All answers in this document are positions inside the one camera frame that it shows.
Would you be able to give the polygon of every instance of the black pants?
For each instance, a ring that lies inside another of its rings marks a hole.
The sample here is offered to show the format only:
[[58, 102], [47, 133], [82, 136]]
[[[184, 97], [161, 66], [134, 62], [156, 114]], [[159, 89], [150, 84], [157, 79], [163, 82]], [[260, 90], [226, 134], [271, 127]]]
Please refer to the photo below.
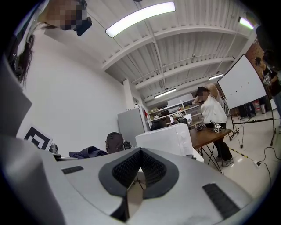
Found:
[[[207, 128], [213, 128], [214, 127], [214, 125], [212, 125], [211, 123], [207, 123], [205, 125], [206, 125]], [[220, 123], [220, 126], [223, 129], [226, 128], [225, 123]], [[218, 151], [218, 157], [222, 157], [224, 161], [230, 160], [232, 158], [232, 154], [230, 153], [227, 144], [223, 141], [223, 138], [215, 141], [214, 145], [215, 145], [215, 147]]]
[[252, 114], [254, 114], [254, 115], [256, 114], [255, 108], [254, 108], [254, 105], [252, 102], [245, 104], [245, 106], [246, 106], [246, 112], [249, 117], [252, 117]]

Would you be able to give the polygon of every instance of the wooden table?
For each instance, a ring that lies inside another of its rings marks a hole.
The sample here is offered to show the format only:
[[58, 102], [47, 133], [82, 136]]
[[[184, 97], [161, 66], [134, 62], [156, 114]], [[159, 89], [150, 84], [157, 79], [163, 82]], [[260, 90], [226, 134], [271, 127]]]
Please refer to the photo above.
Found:
[[[203, 128], [203, 130], [201, 130], [201, 131], [197, 131], [197, 130], [193, 129], [193, 130], [190, 130], [189, 132], [190, 132], [192, 147], [195, 148], [195, 149], [198, 149], [198, 150], [200, 149], [201, 154], [202, 154], [202, 151], [204, 151], [207, 154], [207, 156], [210, 158], [210, 160], [213, 162], [212, 156], [215, 159], [215, 157], [213, 155], [214, 148], [211, 151], [210, 148], [207, 146], [208, 149], [211, 152], [211, 156], [209, 156], [208, 153], [202, 147], [205, 146], [205, 145], [208, 145], [210, 143], [213, 143], [213, 142], [215, 142], [215, 141], [217, 141], [221, 138], [224, 138], [224, 136], [228, 135], [231, 132], [231, 130], [221, 129], [220, 133], [215, 133], [211, 129]], [[216, 162], [218, 167], [213, 162], [214, 165], [217, 167], [218, 171], [220, 171], [223, 174], [223, 171], [221, 171], [216, 159], [215, 159], [215, 162]]]

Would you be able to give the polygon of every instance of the woman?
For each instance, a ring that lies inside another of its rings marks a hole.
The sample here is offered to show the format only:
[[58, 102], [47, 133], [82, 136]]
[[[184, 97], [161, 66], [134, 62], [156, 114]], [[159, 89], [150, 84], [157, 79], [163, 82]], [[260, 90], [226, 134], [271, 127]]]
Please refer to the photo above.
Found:
[[78, 30], [86, 20], [85, 0], [41, 0], [22, 20], [5, 53], [20, 83], [25, 83], [32, 58], [33, 32], [43, 24], [43, 29], [61, 28]]
[[[209, 84], [207, 87], [199, 87], [194, 103], [202, 103], [201, 112], [207, 128], [213, 128], [211, 121], [220, 124], [222, 128], [226, 128], [227, 116], [223, 109], [224, 102], [214, 84]], [[223, 167], [227, 167], [234, 162], [234, 158], [223, 138], [215, 141], [214, 145], [218, 150], [216, 160], [220, 162], [222, 159]]]
[[[277, 73], [267, 67], [260, 57], [256, 57], [255, 62], [256, 65], [263, 69], [263, 83], [270, 87], [270, 93], [277, 107], [277, 111], [281, 116], [281, 85]], [[279, 125], [279, 133], [281, 134], [281, 121]]]

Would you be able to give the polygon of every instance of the black backpack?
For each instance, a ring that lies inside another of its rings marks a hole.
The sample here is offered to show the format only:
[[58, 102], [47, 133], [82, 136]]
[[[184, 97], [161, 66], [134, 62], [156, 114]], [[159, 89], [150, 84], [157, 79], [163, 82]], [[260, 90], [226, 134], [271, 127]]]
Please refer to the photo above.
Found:
[[106, 141], [106, 151], [108, 154], [123, 151], [123, 136], [122, 134], [112, 132], [107, 135]]

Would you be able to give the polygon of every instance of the white pillar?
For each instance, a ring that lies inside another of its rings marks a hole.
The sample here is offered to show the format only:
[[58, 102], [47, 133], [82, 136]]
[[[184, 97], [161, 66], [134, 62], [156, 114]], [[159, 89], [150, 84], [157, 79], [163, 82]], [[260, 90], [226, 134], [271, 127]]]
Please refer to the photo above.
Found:
[[130, 88], [130, 81], [128, 79], [126, 79], [123, 82], [123, 85], [124, 85], [124, 91], [125, 91], [125, 97], [126, 97], [127, 110], [134, 109], [134, 102], [133, 102], [132, 91], [131, 91], [131, 88]]

